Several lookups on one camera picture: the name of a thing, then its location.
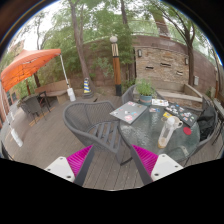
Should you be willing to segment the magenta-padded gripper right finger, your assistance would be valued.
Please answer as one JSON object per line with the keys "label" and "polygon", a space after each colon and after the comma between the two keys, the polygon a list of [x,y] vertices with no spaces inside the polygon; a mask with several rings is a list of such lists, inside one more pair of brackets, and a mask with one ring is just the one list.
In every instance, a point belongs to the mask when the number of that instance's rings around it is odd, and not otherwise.
{"label": "magenta-padded gripper right finger", "polygon": [[139,171],[143,185],[148,185],[182,169],[182,166],[168,155],[156,155],[140,146],[131,146],[131,156]]}

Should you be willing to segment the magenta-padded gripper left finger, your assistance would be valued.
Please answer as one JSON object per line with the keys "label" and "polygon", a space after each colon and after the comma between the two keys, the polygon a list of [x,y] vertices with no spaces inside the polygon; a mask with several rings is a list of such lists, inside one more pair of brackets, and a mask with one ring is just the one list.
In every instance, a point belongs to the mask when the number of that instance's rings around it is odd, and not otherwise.
{"label": "magenta-padded gripper left finger", "polygon": [[46,171],[82,186],[94,156],[94,147],[87,146],[69,157],[58,157]]}

